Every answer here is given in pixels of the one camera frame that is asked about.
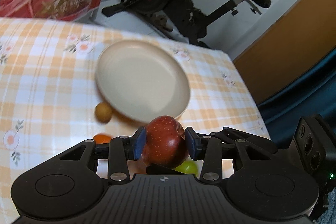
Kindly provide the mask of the dark red apple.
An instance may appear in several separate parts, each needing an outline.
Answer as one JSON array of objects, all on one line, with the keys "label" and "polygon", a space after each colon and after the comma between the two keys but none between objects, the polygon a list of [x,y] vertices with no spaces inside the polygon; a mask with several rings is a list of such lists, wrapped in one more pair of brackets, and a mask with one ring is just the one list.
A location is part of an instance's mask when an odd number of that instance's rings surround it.
[{"label": "dark red apple", "polygon": [[145,165],[175,168],[189,156],[185,130],[175,118],[160,116],[146,126],[146,143],[142,151]]}]

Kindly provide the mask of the orange plaid floral tablecloth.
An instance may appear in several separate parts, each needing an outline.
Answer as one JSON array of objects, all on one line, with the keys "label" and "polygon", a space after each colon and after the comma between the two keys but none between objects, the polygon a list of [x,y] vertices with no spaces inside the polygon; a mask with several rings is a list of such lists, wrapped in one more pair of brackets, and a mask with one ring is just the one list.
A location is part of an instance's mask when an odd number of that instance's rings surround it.
[{"label": "orange plaid floral tablecloth", "polygon": [[180,123],[210,133],[231,127],[268,137],[257,106],[230,57],[219,50],[88,24],[1,19],[1,223],[18,214],[10,197],[26,170],[98,133],[132,135],[139,123],[113,113],[95,118],[100,53],[124,39],[162,48],[183,67],[191,87]]}]

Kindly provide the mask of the small brown longan fruit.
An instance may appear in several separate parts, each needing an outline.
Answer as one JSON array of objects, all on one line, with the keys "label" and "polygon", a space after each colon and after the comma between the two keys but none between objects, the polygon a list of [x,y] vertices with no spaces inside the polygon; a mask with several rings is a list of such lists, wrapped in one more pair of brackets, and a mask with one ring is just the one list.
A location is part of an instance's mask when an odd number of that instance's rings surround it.
[{"label": "small brown longan fruit", "polygon": [[100,102],[96,105],[94,110],[95,117],[101,123],[108,123],[113,115],[113,109],[110,104]]}]

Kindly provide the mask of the beige ceramic bowl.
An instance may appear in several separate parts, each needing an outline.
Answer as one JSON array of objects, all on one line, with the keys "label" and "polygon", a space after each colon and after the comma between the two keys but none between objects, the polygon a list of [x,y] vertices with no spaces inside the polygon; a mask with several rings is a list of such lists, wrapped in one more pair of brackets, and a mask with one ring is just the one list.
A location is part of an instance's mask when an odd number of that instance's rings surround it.
[{"label": "beige ceramic bowl", "polygon": [[180,63],[169,53],[141,40],[122,40],[102,51],[96,85],[112,108],[129,119],[149,123],[180,117],[191,90]]}]

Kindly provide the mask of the orange mandarin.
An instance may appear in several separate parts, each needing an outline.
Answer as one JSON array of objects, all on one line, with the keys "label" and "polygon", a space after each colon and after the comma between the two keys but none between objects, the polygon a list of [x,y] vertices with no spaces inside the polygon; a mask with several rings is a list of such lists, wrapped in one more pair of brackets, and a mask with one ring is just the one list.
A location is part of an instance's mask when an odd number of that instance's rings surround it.
[{"label": "orange mandarin", "polygon": [[111,136],[105,134],[96,134],[93,137],[93,140],[96,142],[96,144],[106,144],[109,143],[111,139]]}]

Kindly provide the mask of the green apple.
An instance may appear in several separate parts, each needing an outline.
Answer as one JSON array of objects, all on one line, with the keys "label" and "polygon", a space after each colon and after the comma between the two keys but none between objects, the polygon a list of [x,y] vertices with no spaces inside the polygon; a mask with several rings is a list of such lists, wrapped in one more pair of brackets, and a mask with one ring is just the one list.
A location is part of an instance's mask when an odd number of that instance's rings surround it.
[{"label": "green apple", "polygon": [[184,174],[194,174],[198,175],[198,165],[193,160],[186,160],[181,165],[174,168],[175,171]]}]

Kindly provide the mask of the wooden door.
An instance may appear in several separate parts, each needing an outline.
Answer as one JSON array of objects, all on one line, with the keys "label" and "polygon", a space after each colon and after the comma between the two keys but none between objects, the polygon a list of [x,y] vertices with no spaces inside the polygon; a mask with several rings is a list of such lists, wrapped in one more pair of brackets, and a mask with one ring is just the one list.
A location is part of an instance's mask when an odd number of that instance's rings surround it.
[{"label": "wooden door", "polygon": [[299,0],[234,61],[254,101],[290,84],[335,47],[335,0]]}]

